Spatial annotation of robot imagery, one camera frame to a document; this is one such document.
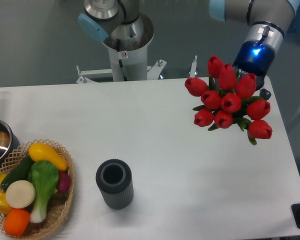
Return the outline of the black blue-lit gripper body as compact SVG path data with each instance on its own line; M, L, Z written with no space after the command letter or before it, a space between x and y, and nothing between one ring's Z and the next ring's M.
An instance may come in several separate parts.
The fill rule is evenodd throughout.
M259 90L265 84L265 76L274 58L275 51L272 47L249 40L242 44L232 66L239 79L246 74L255 74L256 89Z

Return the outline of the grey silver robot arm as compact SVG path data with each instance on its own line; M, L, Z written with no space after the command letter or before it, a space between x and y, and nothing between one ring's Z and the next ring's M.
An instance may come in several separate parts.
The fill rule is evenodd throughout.
M263 89L267 71L299 5L298 0L209 2L212 18L250 26L232 66L240 77L255 74L259 91ZM140 12L137 0L86 0L78 24L88 36L108 49L115 82L160 78L166 62L158 60L153 67L148 67L148 45L154 36L154 26Z

